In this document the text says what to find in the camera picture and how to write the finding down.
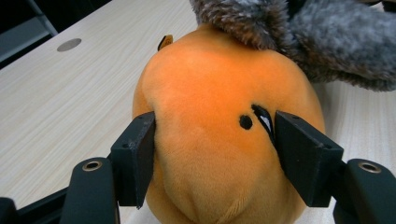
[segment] plush toy eye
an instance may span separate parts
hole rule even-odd
[[[262,108],[259,105],[253,105],[251,108],[253,109],[254,114],[257,116],[260,123],[262,124],[262,127],[265,129],[265,131],[268,132],[271,142],[274,145],[275,144],[274,126],[271,120],[270,113],[268,113],[266,109]]]
[[[241,125],[242,128],[249,130],[251,126],[253,126],[253,121],[248,115],[242,115],[239,118],[239,124]]]

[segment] wood grain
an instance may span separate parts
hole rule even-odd
[[[131,121],[134,86],[164,35],[196,28],[188,1],[113,0],[0,71],[0,196],[19,208],[68,185],[73,167],[105,157]],[[73,38],[76,48],[56,49]],[[393,173],[396,92],[317,85],[328,135]],[[122,208],[123,223],[158,223],[147,206]],[[310,209],[299,223],[332,223]]]

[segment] light wood tabletop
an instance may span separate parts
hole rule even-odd
[[[189,1],[113,0],[0,71],[0,196],[18,208],[68,186],[75,165],[105,157],[132,119],[134,87],[164,35],[196,28]],[[73,49],[64,42],[79,38]],[[344,161],[376,161],[396,173],[396,92],[315,85],[327,134]],[[158,223],[145,204],[122,223]],[[298,223],[333,223],[332,208]]]

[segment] furry plush toy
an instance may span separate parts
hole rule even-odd
[[[156,115],[147,202],[162,223],[293,222],[304,202],[276,154],[275,112],[324,132],[308,79],[396,89],[394,15],[350,0],[293,3],[191,0],[198,29],[143,71],[133,116]]]
[[[191,0],[191,4],[199,23],[212,23],[253,48],[284,54],[311,81],[338,79],[374,91],[396,89],[394,13],[356,0]],[[393,0],[386,4],[394,9]]]

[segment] orange fabric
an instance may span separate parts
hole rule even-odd
[[[251,106],[302,117],[324,132],[299,67],[201,25],[158,52],[134,93],[133,116],[156,114],[147,201],[162,223],[290,223],[304,203]],[[253,120],[249,130],[239,118]]]

